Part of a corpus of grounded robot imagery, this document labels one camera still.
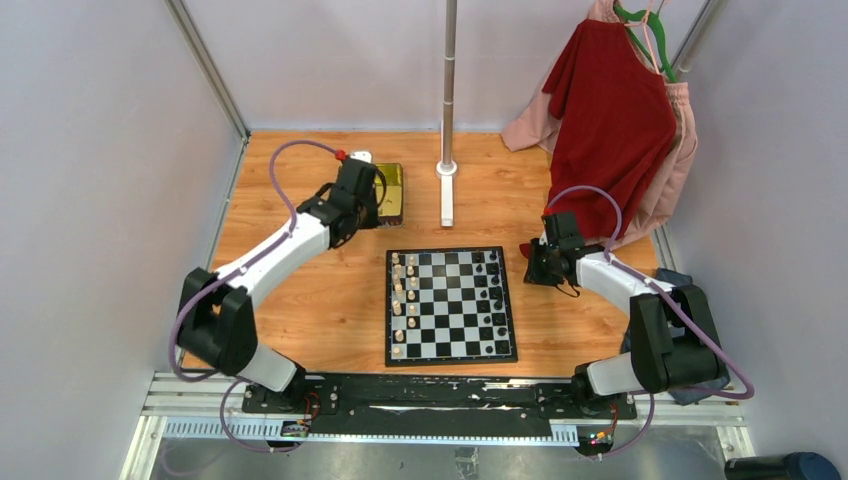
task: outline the chessboard border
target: chessboard border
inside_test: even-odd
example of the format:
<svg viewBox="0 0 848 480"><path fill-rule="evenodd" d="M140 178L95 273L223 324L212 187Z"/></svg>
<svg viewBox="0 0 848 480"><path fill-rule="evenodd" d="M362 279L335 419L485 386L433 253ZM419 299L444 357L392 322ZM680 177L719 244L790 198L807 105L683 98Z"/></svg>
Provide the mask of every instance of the chessboard border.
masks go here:
<svg viewBox="0 0 848 480"><path fill-rule="evenodd" d="M397 252L399 255L404 254L422 254L422 253L450 253L450 252L476 252L479 250L495 250L498 252L498 265L503 277L501 287L504 291L504 312L506 313L506 325L509 328L509 340L512 344L512 353L510 355L478 355L474 357L447 357L440 358L420 358L420 359L393 359L392 358L392 253ZM403 250L386 250L386 315L383 320L386 330L386 366L387 367L415 367L420 365L474 365L478 363L516 363L518 362L518 341L515 338L515 322L512 318L512 299L509 297L509 281L507 280L506 262L504 260L504 250L502 246L480 246L480 247L447 247L447 248L409 248Z"/></svg>

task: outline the wood surface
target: wood surface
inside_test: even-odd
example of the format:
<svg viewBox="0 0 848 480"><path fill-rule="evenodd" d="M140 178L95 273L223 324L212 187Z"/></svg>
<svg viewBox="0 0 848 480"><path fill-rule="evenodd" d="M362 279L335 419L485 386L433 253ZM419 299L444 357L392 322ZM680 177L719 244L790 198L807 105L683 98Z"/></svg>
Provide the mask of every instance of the wood surface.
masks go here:
<svg viewBox="0 0 848 480"><path fill-rule="evenodd" d="M584 290L570 298L522 282L527 261L518 245L541 233L549 188L545 152L511 153L497 134L457 134L455 226L439 225L438 133L260 132L250 140L215 266L231 262L276 231L288 212L268 177L268 161L283 142L308 138L347 152L369 150L377 163L401 163L404 225L359 232L347 245L313 258L262 304L260 340L309 370L522 376L571 375L581 363L618 353L627 316ZM287 150L277 175L295 205L335 178L338 162L308 146ZM388 249L501 245L508 270L518 345L517 363L385 365L385 252ZM652 273L650 239L616 251ZM202 366L187 357L186 366Z"/></svg>

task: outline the pink clothing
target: pink clothing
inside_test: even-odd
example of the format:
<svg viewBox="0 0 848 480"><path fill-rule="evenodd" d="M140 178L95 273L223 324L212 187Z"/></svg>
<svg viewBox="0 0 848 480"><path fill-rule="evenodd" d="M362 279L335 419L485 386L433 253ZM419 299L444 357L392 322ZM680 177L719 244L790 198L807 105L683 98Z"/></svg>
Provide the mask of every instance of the pink clothing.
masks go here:
<svg viewBox="0 0 848 480"><path fill-rule="evenodd" d="M596 0L589 9L587 18L608 23L620 20L613 11L613 0ZM650 60L633 48L634 55L653 73ZM695 157L698 137L695 132L695 117L689 104L689 87L686 83L666 84L669 101L677 120L677 131L672 147L663 159L657 173L643 195L636 214L625 227L624 234L615 242L613 248L632 243L662 226L671 218L677 200ZM507 148L511 151L539 145L552 153L559 136L561 120L548 112L551 95L541 89L530 105L516 120L513 120L501 132ZM606 241L606 238L587 240L589 243Z"/></svg>

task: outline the circuit board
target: circuit board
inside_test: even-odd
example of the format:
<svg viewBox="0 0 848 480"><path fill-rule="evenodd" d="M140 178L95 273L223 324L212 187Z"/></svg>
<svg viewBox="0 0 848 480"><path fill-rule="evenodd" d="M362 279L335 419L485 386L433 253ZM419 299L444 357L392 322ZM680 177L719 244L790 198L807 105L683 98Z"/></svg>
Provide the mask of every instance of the circuit board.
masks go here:
<svg viewBox="0 0 848 480"><path fill-rule="evenodd" d="M386 252L386 365L516 362L503 248Z"/></svg>

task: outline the green hanger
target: green hanger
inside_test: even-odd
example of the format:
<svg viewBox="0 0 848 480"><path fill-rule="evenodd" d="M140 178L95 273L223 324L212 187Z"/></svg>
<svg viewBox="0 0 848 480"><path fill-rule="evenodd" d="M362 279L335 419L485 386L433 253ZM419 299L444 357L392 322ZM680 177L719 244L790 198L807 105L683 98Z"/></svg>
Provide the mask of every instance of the green hanger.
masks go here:
<svg viewBox="0 0 848 480"><path fill-rule="evenodd" d="M624 8L617 3L613 5L613 10L619 17L629 22L641 22L642 19L645 18L646 12L645 10L640 10L635 13L630 13L624 10ZM657 40L657 50L659 50L660 55L660 71L665 72L671 83L677 83L677 77L675 77L674 72L671 71L671 64L668 61L668 56L666 56L665 52L665 29L662 26L659 15L654 12L650 12L648 14L648 28L651 29L651 32L654 34L654 38ZM650 58L650 53L645 50L645 47L641 42L639 42L636 35L631 32L630 29L627 29L627 32L630 34L630 38L636 42L636 45L639 46L642 53L644 53L646 57Z"/></svg>

